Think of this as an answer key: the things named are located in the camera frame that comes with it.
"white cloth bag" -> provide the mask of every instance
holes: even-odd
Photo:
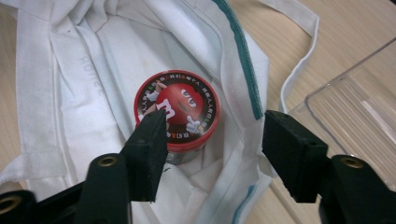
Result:
[[[318,16],[295,0],[262,0],[312,35]],[[192,71],[215,89],[217,129],[188,163],[165,164],[156,203],[133,203],[134,223],[243,223],[271,182],[262,155],[268,58],[225,0],[0,0],[17,9],[21,155],[0,184],[26,179],[38,200],[84,180],[134,130],[133,101],[150,76]]]

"clear plastic container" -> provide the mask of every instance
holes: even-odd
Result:
[[[290,114],[329,144],[329,157],[367,161],[396,191],[396,38],[328,84]]]

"metal can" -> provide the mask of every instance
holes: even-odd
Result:
[[[192,160],[219,120],[219,100],[213,88],[192,72],[169,70],[149,78],[134,99],[136,124],[148,113],[166,111],[167,162]]]

